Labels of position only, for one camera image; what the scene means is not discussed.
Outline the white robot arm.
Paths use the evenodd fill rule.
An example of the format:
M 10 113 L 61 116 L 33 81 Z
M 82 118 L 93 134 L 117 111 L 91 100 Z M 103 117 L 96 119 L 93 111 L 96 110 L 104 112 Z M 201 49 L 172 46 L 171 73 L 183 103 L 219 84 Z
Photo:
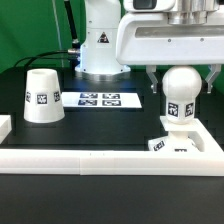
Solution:
M 224 65 L 222 0 L 84 0 L 86 40 L 76 72 L 111 80 L 144 65 L 152 88 L 162 65 L 208 65 L 207 88 Z

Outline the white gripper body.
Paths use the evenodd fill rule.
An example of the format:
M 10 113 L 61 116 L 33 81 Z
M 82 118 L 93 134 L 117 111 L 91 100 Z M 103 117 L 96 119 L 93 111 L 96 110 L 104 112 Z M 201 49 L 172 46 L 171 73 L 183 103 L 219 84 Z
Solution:
M 222 0 L 124 0 L 116 58 L 127 65 L 224 64 Z

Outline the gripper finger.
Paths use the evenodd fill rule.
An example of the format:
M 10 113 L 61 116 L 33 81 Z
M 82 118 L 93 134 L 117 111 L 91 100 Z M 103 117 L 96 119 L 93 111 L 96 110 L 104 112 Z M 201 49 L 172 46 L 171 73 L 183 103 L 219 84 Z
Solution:
M 205 81 L 207 83 L 207 93 L 210 94 L 212 92 L 213 88 L 213 82 L 216 80 L 218 75 L 221 72 L 221 64 L 212 64 L 209 66 L 210 72 L 208 73 L 207 77 L 205 78 Z
M 155 75 L 156 69 L 157 69 L 157 67 L 155 65 L 147 65 L 146 66 L 146 73 L 152 82 L 151 89 L 154 93 L 157 92 L 157 85 L 158 85 L 158 80 Z

